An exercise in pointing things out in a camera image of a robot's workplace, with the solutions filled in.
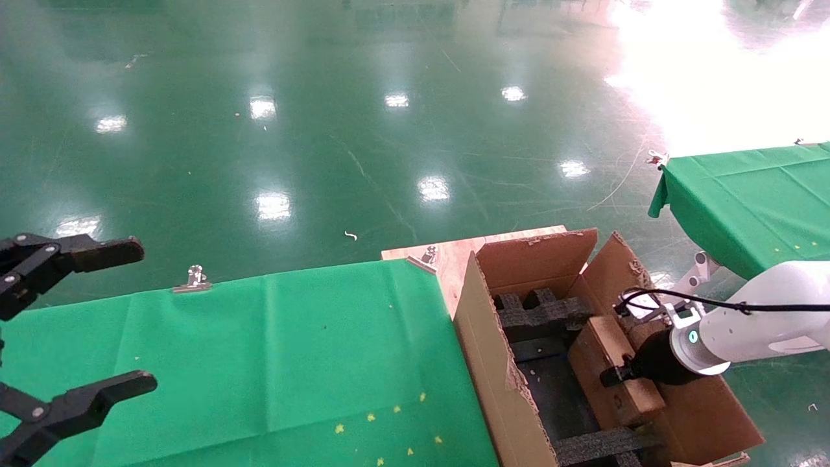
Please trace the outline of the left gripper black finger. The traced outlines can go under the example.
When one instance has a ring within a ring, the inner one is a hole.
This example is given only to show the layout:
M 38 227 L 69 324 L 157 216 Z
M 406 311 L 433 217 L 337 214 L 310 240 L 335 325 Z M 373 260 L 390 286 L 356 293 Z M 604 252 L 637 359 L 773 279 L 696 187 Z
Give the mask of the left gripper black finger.
M 117 268 L 144 257 L 142 243 L 133 236 L 106 242 L 88 234 L 6 237 L 1 242 L 1 319 L 15 319 L 71 273 Z
M 81 385 L 42 401 L 24 391 L 1 385 L 1 409 L 19 420 L 2 437 L 3 466 L 32 466 L 66 438 L 101 427 L 113 406 L 139 397 L 158 387 L 145 370 L 133 370 L 101 381 Z

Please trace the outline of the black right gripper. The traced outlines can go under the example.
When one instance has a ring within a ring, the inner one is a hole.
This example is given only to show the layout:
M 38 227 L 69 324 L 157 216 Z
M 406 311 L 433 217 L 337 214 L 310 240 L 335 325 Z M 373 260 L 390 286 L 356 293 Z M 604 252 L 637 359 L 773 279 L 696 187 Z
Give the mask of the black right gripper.
M 631 379 L 651 379 L 664 385 L 688 384 L 689 370 L 672 351 L 670 329 L 649 336 L 628 361 L 628 366 L 612 366 L 600 373 L 600 382 L 606 388 Z

